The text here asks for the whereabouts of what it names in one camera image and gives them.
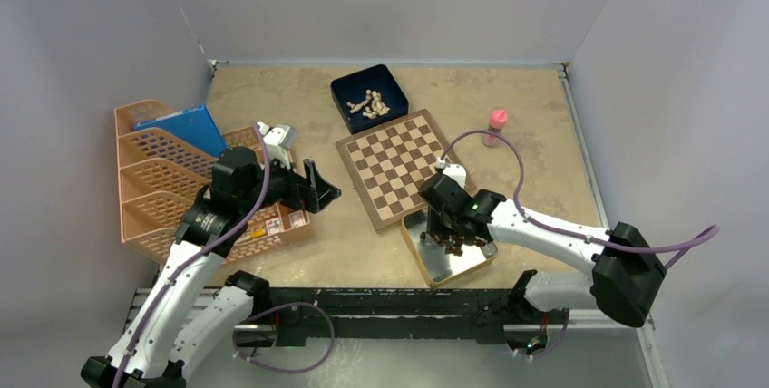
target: wooden table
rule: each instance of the wooden table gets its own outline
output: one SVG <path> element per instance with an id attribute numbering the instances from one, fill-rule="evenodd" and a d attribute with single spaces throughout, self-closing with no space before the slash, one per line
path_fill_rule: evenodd
<path id="1" fill-rule="evenodd" d="M 254 121 L 285 123 L 299 131 L 295 160 L 311 158 L 343 196 L 312 217 L 314 238 L 223 267 L 213 285 L 242 269 L 272 286 L 425 287 L 397 227 L 377 234 L 366 215 L 335 141 L 349 135 L 329 84 L 358 71 L 344 68 L 219 67 L 208 106 L 222 131 Z M 489 113 L 510 114 L 504 134 L 520 148 L 526 168 L 521 202 L 532 209 L 585 225 L 599 224 L 569 107 L 555 70 L 392 68 L 410 110 L 426 108 L 448 139 L 485 128 Z M 456 146 L 481 189 L 512 194 L 518 167 L 502 146 L 481 139 Z M 452 282 L 461 288 L 510 287 L 523 270 L 569 267 L 522 247 L 499 244 L 488 267 Z"/>

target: chessboard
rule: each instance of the chessboard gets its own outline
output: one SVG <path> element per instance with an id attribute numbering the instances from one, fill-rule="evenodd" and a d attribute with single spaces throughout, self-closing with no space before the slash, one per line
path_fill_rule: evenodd
<path id="1" fill-rule="evenodd" d="M 418 190 L 435 173 L 435 162 L 448 144 L 427 110 L 409 113 L 336 143 L 377 232 L 427 205 Z M 461 164 L 453 151 L 446 161 Z M 475 191 L 469 176 L 465 189 Z"/>

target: dark blue box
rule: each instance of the dark blue box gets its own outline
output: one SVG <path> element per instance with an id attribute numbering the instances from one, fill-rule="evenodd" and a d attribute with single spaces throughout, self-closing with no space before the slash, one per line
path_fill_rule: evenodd
<path id="1" fill-rule="evenodd" d="M 365 99 L 365 91 L 370 89 L 382 95 L 382 103 L 390 107 L 390 111 L 384 116 L 368 119 L 363 115 L 363 110 L 350 114 L 347 103 L 358 104 Z M 342 119 L 345 120 L 350 134 L 368 130 L 380 123 L 405 116 L 408 113 L 408 99 L 404 91 L 398 86 L 398 82 L 387 69 L 387 66 L 378 64 L 357 73 L 351 73 L 331 82 L 331 94 L 334 97 Z"/>

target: pink bottle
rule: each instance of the pink bottle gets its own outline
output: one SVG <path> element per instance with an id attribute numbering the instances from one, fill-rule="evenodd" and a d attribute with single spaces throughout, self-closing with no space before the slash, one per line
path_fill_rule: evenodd
<path id="1" fill-rule="evenodd" d="M 492 116 L 489 118 L 489 128 L 487 130 L 500 132 L 504 128 L 504 124 L 507 122 L 507 112 L 504 109 L 497 109 L 492 112 Z M 500 140 L 494 136 L 483 134 L 483 144 L 489 148 L 499 144 Z"/>

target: white wall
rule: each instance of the white wall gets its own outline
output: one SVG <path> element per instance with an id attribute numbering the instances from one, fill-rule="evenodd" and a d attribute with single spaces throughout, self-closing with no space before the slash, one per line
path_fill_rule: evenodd
<path id="1" fill-rule="evenodd" d="M 570 60 L 606 0 L 180 0 L 209 57 Z"/>
<path id="2" fill-rule="evenodd" d="M 151 262 L 120 243 L 112 109 L 202 102 L 172 0 L 0 0 L 0 374 L 81 387 Z"/>
<path id="3" fill-rule="evenodd" d="M 654 310 L 675 388 L 766 386 L 767 0 L 608 0 L 570 72 L 610 218 L 652 244 L 721 235 Z"/>

